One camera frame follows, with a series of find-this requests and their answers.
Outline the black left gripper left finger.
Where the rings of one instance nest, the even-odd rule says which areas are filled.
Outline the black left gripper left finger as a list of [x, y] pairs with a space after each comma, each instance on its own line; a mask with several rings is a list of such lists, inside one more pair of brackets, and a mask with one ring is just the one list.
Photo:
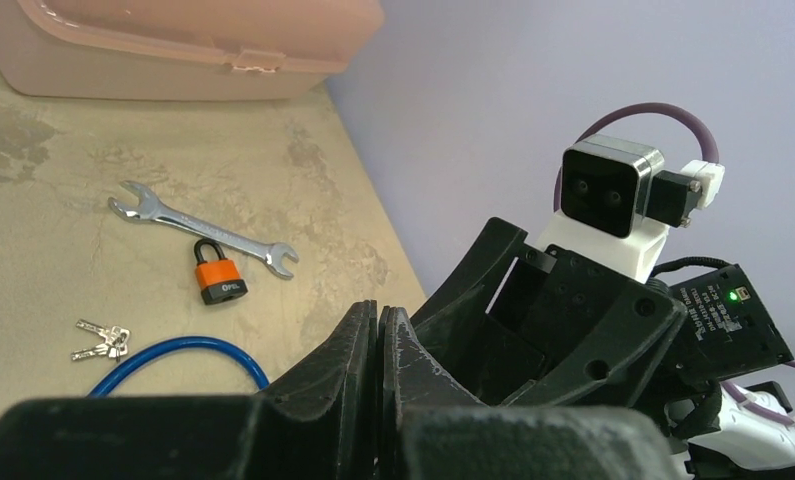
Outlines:
[[0, 418], [0, 479], [369, 479], [377, 305], [251, 395], [50, 398]]

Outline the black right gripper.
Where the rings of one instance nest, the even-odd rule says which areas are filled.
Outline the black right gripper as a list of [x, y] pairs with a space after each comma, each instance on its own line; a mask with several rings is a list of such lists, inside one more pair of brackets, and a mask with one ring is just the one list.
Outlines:
[[630, 279], [576, 252], [525, 248], [499, 217], [411, 318], [424, 345], [447, 344], [460, 308], [484, 313], [501, 347], [483, 376], [490, 405], [612, 405], [658, 410], [711, 400], [723, 382], [793, 357], [737, 264], [699, 259], [668, 286]]

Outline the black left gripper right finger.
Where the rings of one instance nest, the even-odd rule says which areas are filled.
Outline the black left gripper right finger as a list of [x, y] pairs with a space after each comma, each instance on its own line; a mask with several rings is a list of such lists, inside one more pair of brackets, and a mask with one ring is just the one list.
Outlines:
[[402, 307], [379, 320], [383, 479], [677, 479], [654, 423], [618, 407], [492, 407], [420, 344]]

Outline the orange black padlock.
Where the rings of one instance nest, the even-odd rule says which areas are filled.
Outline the orange black padlock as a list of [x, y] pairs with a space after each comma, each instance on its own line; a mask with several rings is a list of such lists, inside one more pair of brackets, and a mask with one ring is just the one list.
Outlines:
[[[203, 249], [210, 247], [216, 259], [208, 261]], [[235, 263], [228, 259], [220, 244], [209, 238], [197, 240], [193, 246], [196, 260], [195, 278], [205, 305], [217, 305], [236, 300], [248, 293], [246, 282]]]

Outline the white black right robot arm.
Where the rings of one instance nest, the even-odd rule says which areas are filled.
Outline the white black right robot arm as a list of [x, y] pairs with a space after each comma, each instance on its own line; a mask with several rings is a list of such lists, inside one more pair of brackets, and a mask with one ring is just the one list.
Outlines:
[[489, 220], [412, 317], [417, 339], [491, 407], [641, 417], [690, 479], [795, 479], [795, 411], [774, 382], [795, 358], [737, 263], [661, 262], [667, 225], [611, 234], [556, 214], [535, 246]]

